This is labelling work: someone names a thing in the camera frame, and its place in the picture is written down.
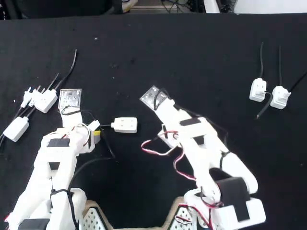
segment power plug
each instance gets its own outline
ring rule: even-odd
[[[25,108],[28,105],[28,103],[31,101],[32,93],[30,91],[31,91],[31,87],[29,87],[27,91],[24,91],[24,100],[21,103],[20,107]]]
[[[16,117],[10,125],[4,130],[3,134],[6,136],[8,139],[16,142],[19,140],[19,138],[24,134],[24,132],[28,129],[29,127],[29,119],[24,116],[24,117]]]
[[[136,133],[138,120],[136,117],[118,117],[111,123],[111,127],[118,133]]]
[[[35,100],[34,106],[37,110],[46,114],[57,99],[57,91],[46,90],[37,100]]]
[[[267,82],[262,78],[256,78],[250,88],[249,98],[256,102],[262,102],[265,98]]]
[[[42,97],[42,93],[38,91],[37,89],[34,89],[31,96],[32,98],[29,102],[29,106],[33,107],[33,105],[35,104],[35,101],[39,100]]]
[[[288,92],[283,86],[279,85],[273,89],[273,100],[271,106],[276,109],[284,109],[287,106],[288,98],[291,92]]]

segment black cloth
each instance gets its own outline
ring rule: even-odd
[[[79,56],[64,88],[82,88],[82,109],[102,124],[136,116],[137,134],[106,130],[118,162],[97,162],[76,178],[88,199],[98,202],[115,228],[161,226],[177,196],[195,188],[175,173],[168,157],[142,152],[161,122],[139,98],[152,86],[164,87],[175,101],[209,117],[229,132],[228,146],[254,173],[256,197],[265,224],[249,229],[306,229],[305,147],[307,127],[304,80],[284,110],[249,100],[260,70],[268,91],[278,84],[277,48],[283,46],[283,82],[290,88],[306,70],[307,15],[125,15],[0,22],[0,127],[18,110],[29,86],[46,87],[57,72],[68,72],[75,48]],[[84,116],[85,122],[90,117]],[[17,142],[6,141],[0,159],[0,215],[14,207],[25,189],[43,135],[61,126],[54,105],[38,111]],[[157,141],[152,146],[166,150]],[[77,167],[109,156],[103,142],[78,157]],[[179,169],[192,173],[184,159]]]

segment power adapter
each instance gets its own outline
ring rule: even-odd
[[[262,102],[265,98],[267,82],[262,78],[256,78],[250,88],[249,98],[256,102]]]
[[[46,114],[57,99],[57,91],[46,90],[37,100],[35,100],[34,106],[37,110]]]
[[[8,139],[16,142],[19,138],[24,134],[24,132],[29,127],[29,118],[24,117],[16,117],[10,125],[4,130],[3,134]]]
[[[138,120],[136,117],[118,117],[111,123],[111,127],[118,133],[136,133]]]
[[[284,109],[287,106],[288,98],[291,92],[288,92],[283,86],[279,85],[273,89],[273,100],[270,105],[276,109]]]

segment white robotic arm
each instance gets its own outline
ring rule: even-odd
[[[76,157],[95,147],[94,130],[98,126],[98,121],[89,126],[77,124],[58,128],[43,137],[28,185],[7,217],[10,230],[76,229],[75,225],[82,220],[86,195],[79,188],[70,189],[70,183]]]
[[[187,192],[185,201],[198,210],[209,228],[234,230],[265,221],[262,202],[249,196],[258,190],[256,178],[239,157],[228,150],[206,118],[200,115],[192,118],[181,107],[176,108],[174,100],[155,86],[140,100],[162,121],[163,129],[158,136],[170,148],[182,148],[190,162],[198,189]],[[169,135],[168,130],[176,135]],[[232,177],[215,182],[209,174],[210,168],[220,168]]]

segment red and white wire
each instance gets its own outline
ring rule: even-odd
[[[187,225],[187,224],[191,224],[191,223],[192,223],[191,220],[186,219],[186,218],[181,217],[181,216],[175,216],[175,221],[177,221],[177,222],[180,223],[180,224],[184,224],[184,225]]]
[[[159,134],[158,136],[162,136],[162,135],[165,135],[165,134],[167,134],[167,133],[177,133],[177,131],[166,131],[166,132],[164,132],[164,133]],[[176,148],[176,146],[175,146],[175,147],[171,148],[169,151],[167,151],[167,152],[165,152],[165,153],[160,153],[160,152],[157,152],[157,151],[154,151],[154,150],[151,150],[151,149],[146,149],[146,148],[144,148],[144,146],[147,145],[149,142],[152,142],[152,139],[144,141],[144,142],[141,144],[141,149],[142,149],[144,152],[147,152],[147,153],[150,153],[150,154],[153,154],[153,155],[166,156],[166,155],[168,155],[169,153],[171,153],[171,152]]]
[[[201,217],[201,219],[203,220],[203,222],[206,223],[206,225],[208,226],[208,228],[212,229],[212,223],[210,224],[210,223],[206,220],[206,218],[202,215],[202,213],[201,213],[196,207],[194,207],[194,206],[189,206],[189,205],[187,205],[187,204],[179,204],[178,207],[185,207],[185,208],[187,208],[187,209],[189,209],[189,208],[194,209],[194,210],[199,214],[199,216]]]
[[[177,163],[184,157],[184,150],[182,148],[182,152],[181,154],[174,160],[173,162],[173,166],[174,166],[174,169],[176,170],[176,172],[182,176],[184,176],[185,178],[189,179],[189,180],[192,180],[192,181],[196,181],[196,178],[192,175],[188,175],[184,172],[181,172],[177,169]]]

